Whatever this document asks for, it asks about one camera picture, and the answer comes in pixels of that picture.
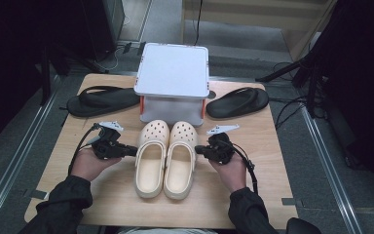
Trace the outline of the person's right hand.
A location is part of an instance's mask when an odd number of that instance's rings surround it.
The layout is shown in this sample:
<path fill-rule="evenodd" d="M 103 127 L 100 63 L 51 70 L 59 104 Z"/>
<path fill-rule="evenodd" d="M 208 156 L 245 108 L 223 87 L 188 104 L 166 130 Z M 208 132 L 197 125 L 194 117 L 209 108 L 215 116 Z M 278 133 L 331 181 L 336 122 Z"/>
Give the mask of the person's right hand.
<path fill-rule="evenodd" d="M 230 162 L 221 165 L 209 160 L 209 163 L 218 172 L 219 177 L 230 193 L 246 187 L 246 167 L 243 159 L 235 153 Z"/>

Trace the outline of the white shoe rack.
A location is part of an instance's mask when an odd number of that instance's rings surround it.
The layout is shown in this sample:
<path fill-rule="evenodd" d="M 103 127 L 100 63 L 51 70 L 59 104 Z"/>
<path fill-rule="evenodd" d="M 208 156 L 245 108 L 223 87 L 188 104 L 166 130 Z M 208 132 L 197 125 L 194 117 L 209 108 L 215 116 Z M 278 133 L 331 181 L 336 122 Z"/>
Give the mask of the white shoe rack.
<path fill-rule="evenodd" d="M 200 126 L 209 95 L 208 76 L 207 48 L 147 43 L 134 83 L 140 96 L 140 120 Z"/>

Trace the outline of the black tripod stand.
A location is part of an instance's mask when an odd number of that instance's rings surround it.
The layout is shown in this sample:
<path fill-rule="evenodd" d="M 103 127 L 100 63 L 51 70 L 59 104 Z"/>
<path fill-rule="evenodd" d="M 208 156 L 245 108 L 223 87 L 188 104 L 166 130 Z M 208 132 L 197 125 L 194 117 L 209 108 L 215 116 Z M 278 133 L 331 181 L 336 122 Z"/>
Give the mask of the black tripod stand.
<path fill-rule="evenodd" d="M 308 113 L 312 118 L 316 117 L 315 113 L 315 99 L 317 82 L 320 77 L 320 64 L 319 59 L 313 55 L 306 55 L 303 58 L 279 69 L 262 78 L 256 78 L 256 82 L 270 82 L 273 81 L 283 74 L 290 73 L 297 69 L 296 74 L 292 79 L 292 86 L 294 88 L 302 88 L 306 83 L 309 84 L 308 95 L 307 95 L 307 109 Z"/>

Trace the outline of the dark cabinet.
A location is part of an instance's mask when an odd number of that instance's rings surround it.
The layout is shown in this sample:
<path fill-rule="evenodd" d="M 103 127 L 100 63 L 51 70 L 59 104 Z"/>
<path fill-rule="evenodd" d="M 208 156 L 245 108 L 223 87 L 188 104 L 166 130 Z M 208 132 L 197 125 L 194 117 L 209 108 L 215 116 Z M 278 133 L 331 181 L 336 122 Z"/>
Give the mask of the dark cabinet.
<path fill-rule="evenodd" d="M 124 25 L 122 0 L 81 0 L 94 58 L 103 60 L 113 53 Z"/>

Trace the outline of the black sandal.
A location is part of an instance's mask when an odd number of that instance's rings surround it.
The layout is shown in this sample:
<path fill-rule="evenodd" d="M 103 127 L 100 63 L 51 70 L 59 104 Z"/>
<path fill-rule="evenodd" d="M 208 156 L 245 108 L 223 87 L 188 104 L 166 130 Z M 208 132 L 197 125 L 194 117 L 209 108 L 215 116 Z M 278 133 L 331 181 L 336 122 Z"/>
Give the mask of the black sandal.
<path fill-rule="evenodd" d="M 133 88 L 92 86 L 72 97 L 66 108 L 76 117 L 94 117 L 123 110 L 140 103 Z"/>
<path fill-rule="evenodd" d="M 233 118 L 262 110 L 268 103 L 266 91 L 244 87 L 208 103 L 206 113 L 216 119 Z"/>

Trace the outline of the grey tape piece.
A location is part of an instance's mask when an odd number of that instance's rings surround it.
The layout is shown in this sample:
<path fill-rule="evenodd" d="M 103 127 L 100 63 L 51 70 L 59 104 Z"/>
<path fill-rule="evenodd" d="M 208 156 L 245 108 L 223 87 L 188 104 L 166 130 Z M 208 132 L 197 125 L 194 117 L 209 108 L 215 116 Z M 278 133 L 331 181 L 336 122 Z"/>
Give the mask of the grey tape piece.
<path fill-rule="evenodd" d="M 26 189 L 23 193 L 24 197 L 46 200 L 49 197 L 49 193 L 36 189 Z"/>
<path fill-rule="evenodd" d="M 295 206 L 304 207 L 302 200 L 295 198 L 281 198 L 281 202 L 284 206 Z"/>

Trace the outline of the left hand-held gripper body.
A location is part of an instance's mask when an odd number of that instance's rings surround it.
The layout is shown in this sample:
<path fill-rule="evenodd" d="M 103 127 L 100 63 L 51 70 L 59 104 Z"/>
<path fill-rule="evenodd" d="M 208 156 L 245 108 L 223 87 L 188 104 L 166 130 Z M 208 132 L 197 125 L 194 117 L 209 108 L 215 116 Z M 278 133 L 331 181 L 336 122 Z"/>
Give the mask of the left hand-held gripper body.
<path fill-rule="evenodd" d="M 91 140 L 91 146 L 99 159 L 121 158 L 128 154 L 127 147 L 118 141 L 124 128 L 117 121 L 95 123 L 94 127 L 100 132 Z"/>

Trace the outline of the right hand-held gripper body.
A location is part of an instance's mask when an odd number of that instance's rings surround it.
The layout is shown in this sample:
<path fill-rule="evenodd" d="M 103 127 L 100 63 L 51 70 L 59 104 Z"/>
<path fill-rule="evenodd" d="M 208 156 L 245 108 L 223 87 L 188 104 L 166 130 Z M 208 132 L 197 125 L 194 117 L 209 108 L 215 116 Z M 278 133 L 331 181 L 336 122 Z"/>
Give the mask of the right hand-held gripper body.
<path fill-rule="evenodd" d="M 227 133 L 239 127 L 239 125 L 216 125 L 207 131 L 209 139 L 208 146 L 204 148 L 204 156 L 219 164 L 228 164 L 235 153 L 235 147 Z"/>

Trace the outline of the black metal stand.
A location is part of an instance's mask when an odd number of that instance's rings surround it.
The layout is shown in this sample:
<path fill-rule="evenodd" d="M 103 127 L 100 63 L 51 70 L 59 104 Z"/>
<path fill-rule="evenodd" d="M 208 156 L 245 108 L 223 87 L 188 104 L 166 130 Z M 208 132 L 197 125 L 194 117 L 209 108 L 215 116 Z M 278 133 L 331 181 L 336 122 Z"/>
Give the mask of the black metal stand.
<path fill-rule="evenodd" d="M 41 78 L 42 78 L 42 100 L 41 104 L 44 105 L 51 95 L 51 81 L 50 81 L 50 62 L 56 66 L 55 55 L 61 55 L 69 57 L 78 63 L 84 65 L 92 73 L 97 74 L 108 74 L 109 70 L 106 68 L 101 68 L 98 65 L 95 65 L 93 62 L 89 62 L 86 59 L 80 57 L 78 54 L 74 53 L 72 50 L 64 48 L 56 43 L 48 43 L 43 46 L 41 52 Z"/>

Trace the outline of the person's left hand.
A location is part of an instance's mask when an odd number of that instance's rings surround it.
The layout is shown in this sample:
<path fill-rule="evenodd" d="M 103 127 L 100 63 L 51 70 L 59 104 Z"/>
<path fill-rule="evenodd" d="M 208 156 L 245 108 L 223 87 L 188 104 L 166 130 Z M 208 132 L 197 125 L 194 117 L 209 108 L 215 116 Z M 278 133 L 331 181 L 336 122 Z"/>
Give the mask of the person's left hand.
<path fill-rule="evenodd" d="M 91 148 L 80 150 L 70 174 L 87 181 L 96 179 L 105 169 L 121 161 L 121 158 L 99 159 Z"/>

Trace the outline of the metal floor rail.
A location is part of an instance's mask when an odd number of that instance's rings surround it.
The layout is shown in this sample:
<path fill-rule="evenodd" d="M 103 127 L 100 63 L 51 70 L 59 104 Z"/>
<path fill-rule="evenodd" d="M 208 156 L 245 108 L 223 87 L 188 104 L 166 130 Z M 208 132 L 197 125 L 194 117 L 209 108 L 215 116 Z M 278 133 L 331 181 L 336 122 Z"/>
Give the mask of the metal floor rail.
<path fill-rule="evenodd" d="M 49 99 L 42 104 L 32 123 L 28 127 L 24 137 L 22 138 L 19 147 L 17 148 L 14 156 L 12 157 L 5 173 L 3 173 L 0 179 L 0 210 L 19 174 L 19 171 L 27 158 L 29 151 L 35 142 L 36 137 L 40 133 L 44 122 L 46 121 L 52 106 L 54 105 L 57 93 L 64 81 L 64 77 L 56 75 L 52 83 L 52 92 Z"/>
<path fill-rule="evenodd" d="M 306 107 L 302 108 L 302 115 L 348 233 L 364 234 L 347 190 L 331 160 L 330 154 L 318 129 L 316 120 L 310 116 Z"/>

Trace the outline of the cream clog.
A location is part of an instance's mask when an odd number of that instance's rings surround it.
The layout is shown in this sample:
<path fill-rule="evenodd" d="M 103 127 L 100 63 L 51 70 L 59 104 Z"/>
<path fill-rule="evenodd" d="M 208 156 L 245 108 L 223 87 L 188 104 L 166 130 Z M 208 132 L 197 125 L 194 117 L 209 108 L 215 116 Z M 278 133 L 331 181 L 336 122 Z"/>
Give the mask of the cream clog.
<path fill-rule="evenodd" d="M 140 132 L 134 186 L 141 198 L 154 198 L 162 190 L 168 141 L 169 128 L 162 120 L 146 124 Z"/>
<path fill-rule="evenodd" d="M 180 121 L 173 125 L 164 178 L 165 194 L 170 199 L 183 200 L 190 193 L 197 161 L 195 147 L 198 142 L 198 134 L 191 124 Z"/>

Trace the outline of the dark curtain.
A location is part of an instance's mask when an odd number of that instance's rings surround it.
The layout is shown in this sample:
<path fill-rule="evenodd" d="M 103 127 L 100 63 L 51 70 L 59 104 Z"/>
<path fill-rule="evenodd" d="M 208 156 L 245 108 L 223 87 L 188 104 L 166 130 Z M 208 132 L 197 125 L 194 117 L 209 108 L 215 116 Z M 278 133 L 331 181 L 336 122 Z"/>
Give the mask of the dark curtain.
<path fill-rule="evenodd" d="M 374 0 L 338 0 L 320 39 L 325 92 L 354 135 L 346 149 L 374 173 Z"/>
<path fill-rule="evenodd" d="M 65 25 L 72 3 L 0 0 L 0 134 L 38 89 L 49 94 L 49 79 L 38 63 L 68 71 L 56 30 Z"/>

